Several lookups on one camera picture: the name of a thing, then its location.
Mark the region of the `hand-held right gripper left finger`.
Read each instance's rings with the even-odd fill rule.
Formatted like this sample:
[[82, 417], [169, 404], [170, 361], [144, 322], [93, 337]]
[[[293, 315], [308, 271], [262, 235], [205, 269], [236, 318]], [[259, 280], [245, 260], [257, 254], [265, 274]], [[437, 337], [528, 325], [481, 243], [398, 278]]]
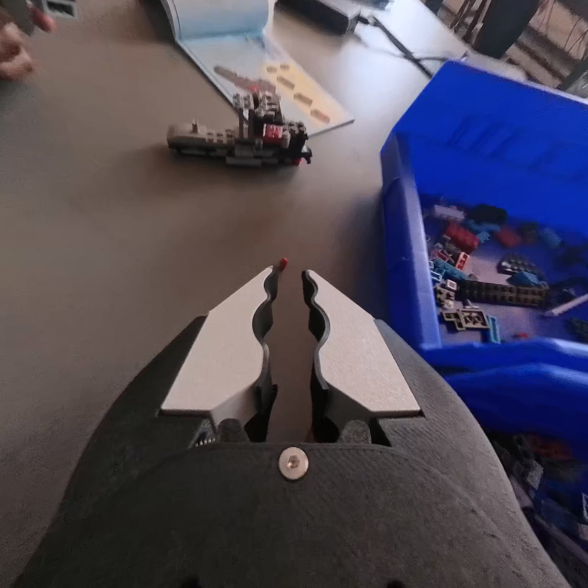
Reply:
[[209, 420], [251, 420], [269, 404], [265, 335], [282, 269], [269, 266], [211, 309], [160, 411]]

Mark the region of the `large blue plastic bin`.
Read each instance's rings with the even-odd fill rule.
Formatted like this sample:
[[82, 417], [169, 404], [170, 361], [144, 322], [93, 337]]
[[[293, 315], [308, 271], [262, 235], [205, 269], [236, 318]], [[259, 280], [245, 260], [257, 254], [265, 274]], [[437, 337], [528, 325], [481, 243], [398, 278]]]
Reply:
[[482, 344], [444, 346], [420, 196], [493, 205], [587, 236], [587, 99], [448, 61], [381, 152], [387, 316], [439, 366], [481, 369]]

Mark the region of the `black silver power bank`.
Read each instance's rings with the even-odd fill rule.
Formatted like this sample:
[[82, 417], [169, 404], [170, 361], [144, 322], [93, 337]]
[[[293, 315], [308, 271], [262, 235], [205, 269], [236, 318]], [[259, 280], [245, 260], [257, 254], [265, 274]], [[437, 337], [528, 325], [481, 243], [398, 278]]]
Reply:
[[338, 37], [353, 33], [361, 16], [348, 1], [276, 1], [275, 8]]

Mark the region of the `brick instruction booklet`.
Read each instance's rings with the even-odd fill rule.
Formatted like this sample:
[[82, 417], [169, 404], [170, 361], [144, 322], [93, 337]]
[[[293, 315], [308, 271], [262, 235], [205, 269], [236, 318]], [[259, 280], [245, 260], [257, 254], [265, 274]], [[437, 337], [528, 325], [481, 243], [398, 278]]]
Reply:
[[274, 1], [161, 1], [174, 41], [229, 101], [261, 91], [309, 136], [355, 118], [271, 35]]

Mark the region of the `grey desk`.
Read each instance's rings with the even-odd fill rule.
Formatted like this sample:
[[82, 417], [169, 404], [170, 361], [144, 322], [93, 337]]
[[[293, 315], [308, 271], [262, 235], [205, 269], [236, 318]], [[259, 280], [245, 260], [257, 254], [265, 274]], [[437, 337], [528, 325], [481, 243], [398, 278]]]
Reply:
[[173, 43], [159, 1], [81, 1], [1, 86], [1, 587], [34, 552], [102, 416], [195, 317], [288, 260], [273, 305], [268, 438], [310, 432], [312, 269], [383, 317], [379, 153], [428, 83], [378, 30], [339, 39], [285, 12], [271, 32], [355, 118], [312, 164], [175, 158], [168, 125], [235, 123]]

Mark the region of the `grey black toy brick truck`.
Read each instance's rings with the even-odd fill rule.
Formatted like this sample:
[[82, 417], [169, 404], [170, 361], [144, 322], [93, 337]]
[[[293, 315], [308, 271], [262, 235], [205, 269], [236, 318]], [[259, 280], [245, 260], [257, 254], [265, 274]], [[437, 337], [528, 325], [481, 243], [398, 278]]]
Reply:
[[234, 94], [232, 102], [236, 127], [215, 130], [197, 120], [174, 124], [167, 131], [168, 148], [178, 155], [223, 160], [237, 167], [281, 168], [312, 162], [305, 124], [283, 116], [279, 97], [257, 89]]

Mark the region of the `person's left hand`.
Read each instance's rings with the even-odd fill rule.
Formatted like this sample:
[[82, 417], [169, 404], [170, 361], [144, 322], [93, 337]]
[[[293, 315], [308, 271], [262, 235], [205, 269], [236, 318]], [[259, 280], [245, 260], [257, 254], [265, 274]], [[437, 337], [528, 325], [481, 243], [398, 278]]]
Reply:
[[[25, 2], [28, 23], [44, 33], [56, 32], [55, 19], [30, 1]], [[31, 74], [36, 62], [29, 51], [31, 33], [23, 30], [10, 12], [1, 8], [1, 81], [17, 82]]]

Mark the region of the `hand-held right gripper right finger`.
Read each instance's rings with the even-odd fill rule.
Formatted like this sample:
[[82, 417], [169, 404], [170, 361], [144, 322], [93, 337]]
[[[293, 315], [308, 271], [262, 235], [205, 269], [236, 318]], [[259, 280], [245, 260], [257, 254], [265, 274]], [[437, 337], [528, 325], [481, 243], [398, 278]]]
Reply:
[[302, 272], [313, 367], [329, 420], [414, 417], [421, 413], [375, 318], [314, 270]]

